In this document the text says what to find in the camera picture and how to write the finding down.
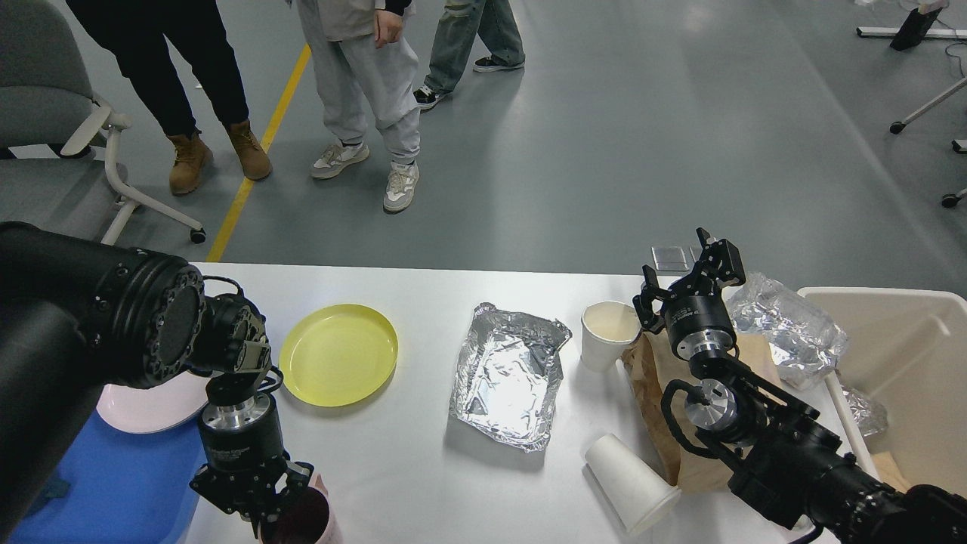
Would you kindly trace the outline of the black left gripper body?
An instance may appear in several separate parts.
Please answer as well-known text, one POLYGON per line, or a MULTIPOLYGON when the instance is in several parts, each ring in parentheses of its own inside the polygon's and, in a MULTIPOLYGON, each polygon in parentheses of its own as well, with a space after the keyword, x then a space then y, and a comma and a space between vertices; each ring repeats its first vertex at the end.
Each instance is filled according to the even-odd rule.
POLYGON ((227 429, 204 414, 196 423, 206 462, 189 486, 222 512, 248 522, 277 522, 310 485, 314 465, 293 460, 284 449, 275 411, 244 417, 227 429))

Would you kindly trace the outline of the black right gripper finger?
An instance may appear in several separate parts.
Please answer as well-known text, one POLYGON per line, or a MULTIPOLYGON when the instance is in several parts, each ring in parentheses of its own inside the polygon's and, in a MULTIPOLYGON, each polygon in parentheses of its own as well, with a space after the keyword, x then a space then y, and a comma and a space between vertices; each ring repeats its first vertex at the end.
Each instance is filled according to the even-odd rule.
POLYGON ((655 311, 655 302, 664 303, 669 299, 669 290, 664 289, 657 279, 657 270, 650 265, 642 266, 643 283, 638 295, 632 297, 632 307, 638 315, 641 328, 650 334, 659 334, 666 328, 662 310, 655 311))
POLYGON ((715 238, 703 227, 697 228, 701 253, 681 281, 681 296, 719 297, 726 288, 746 283, 746 269, 739 249, 728 239, 715 238))

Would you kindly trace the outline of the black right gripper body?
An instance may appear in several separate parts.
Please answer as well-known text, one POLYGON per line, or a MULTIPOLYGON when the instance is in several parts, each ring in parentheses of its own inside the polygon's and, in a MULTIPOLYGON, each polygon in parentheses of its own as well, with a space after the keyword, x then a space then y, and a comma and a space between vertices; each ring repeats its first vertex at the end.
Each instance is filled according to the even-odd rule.
POLYGON ((656 297, 672 354, 690 360, 702 351, 731 351, 737 334, 723 292, 666 292, 656 297))

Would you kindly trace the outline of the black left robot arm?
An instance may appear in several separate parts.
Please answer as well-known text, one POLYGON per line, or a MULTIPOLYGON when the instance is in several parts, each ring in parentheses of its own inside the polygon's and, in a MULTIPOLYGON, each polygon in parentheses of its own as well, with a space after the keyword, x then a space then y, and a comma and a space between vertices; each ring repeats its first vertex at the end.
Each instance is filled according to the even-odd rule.
POLYGON ((190 488, 295 541, 314 469, 286 453, 265 317, 244 290, 207 296, 186 259, 2 224, 2 539, 9 539, 107 385, 207 376, 207 461, 190 488))

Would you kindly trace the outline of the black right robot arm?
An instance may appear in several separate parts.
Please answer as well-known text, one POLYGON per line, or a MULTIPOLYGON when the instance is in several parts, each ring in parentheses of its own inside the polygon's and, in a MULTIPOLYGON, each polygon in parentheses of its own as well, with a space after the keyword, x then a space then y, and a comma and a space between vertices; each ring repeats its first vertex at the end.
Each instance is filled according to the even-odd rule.
POLYGON ((697 228, 702 252, 690 272, 664 289, 655 269, 632 303, 642 329, 666 332, 672 354, 694 382, 664 386, 663 419, 681 448, 723 462, 728 488, 763 518, 791 529, 813 524, 802 543, 829 531, 842 543, 963 543, 963 496, 930 484, 897 491, 865 472, 814 407, 740 361, 722 299, 746 282, 737 247, 697 228))

